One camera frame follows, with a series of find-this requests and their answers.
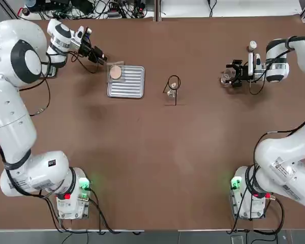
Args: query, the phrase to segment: brown table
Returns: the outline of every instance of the brown table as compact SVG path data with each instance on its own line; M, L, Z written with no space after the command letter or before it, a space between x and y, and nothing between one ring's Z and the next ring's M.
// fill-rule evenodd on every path
M37 23L46 30L47 21ZM114 229L230 229L229 181L239 166L252 163L264 132L292 129L305 119L305 74L289 54L289 77L267 83L258 96L246 87L229 94L218 79L225 64L247 60L251 40L264 60L270 40L305 35L300 17L64 23L90 26L91 42L111 62L144 66L144 97L109 98L104 69L92 75L69 63L49 81L50 107L33 119L33 153L60 149L71 166L84 169ZM182 81L176 107L162 94L173 74ZM33 113L47 102L46 86L22 96ZM284 228L305 228L305 207L281 199ZM239 227L275 228L280 212L273 207L266 219ZM72 228L98 229L97 216L92 209L90 220L73 221ZM51 221L44 202L0 191L0 229L54 228Z

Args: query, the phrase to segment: green light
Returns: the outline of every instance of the green light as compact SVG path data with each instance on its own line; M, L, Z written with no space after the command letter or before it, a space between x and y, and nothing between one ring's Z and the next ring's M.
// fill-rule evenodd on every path
M240 182L242 181L242 177L240 176L235 176L232 180L231 180L231 187L233 190L239 189L240 186Z
M89 180L85 177L79 179L79 185L81 188L89 188Z

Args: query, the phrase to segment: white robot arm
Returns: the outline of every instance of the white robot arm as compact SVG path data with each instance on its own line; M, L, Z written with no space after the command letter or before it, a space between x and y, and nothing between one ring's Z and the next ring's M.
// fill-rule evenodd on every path
M59 217L81 219L88 215L89 181L80 168L69 167L62 151L31 153L36 130L19 95L19 87L46 73L43 67L65 65L72 40L78 40L79 47L83 45L81 40L86 32L78 35L79 31L75 33L56 20L50 21L48 29L51 43L47 49L46 37L36 24L24 20L0 23L0 153L5 167L0 187L6 196L54 191ZM105 58L94 56L94 61Z
M305 73L305 37L277 39L271 41L266 48L266 64L271 64L265 75L267 81L279 82L287 77L287 54L276 57L293 50L300 69ZM243 219L260 218L263 216L267 193L277 193L305 206L303 159L305 122L285 138L265 139L260 142L255 149L256 165L238 168L231 181L234 213L239 210L238 215Z

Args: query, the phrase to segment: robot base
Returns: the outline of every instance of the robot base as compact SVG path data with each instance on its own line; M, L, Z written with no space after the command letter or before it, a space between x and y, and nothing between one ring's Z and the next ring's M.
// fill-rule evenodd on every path
M76 173L75 188L68 199L56 198L60 219L87 219L89 216L90 181L80 168L73 168Z
M235 173L234 178L231 180L231 190L230 190L230 202L232 206L232 212L234 218L238 214L240 219L260 219L264 216L265 208L265 197L258 198L252 196L252 214L250 217L251 208L251 193L249 190L246 191L243 203L242 196L246 190L247 184L245 180L245 173L248 168L246 166L239 167ZM253 167L250 169L250 175L253 174Z

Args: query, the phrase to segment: silver tray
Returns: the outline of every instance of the silver tray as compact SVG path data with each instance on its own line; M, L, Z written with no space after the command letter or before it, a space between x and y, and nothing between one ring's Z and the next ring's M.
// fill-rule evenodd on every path
M107 95L113 98L142 98L144 88L144 67L119 65L122 70L119 79L108 74Z

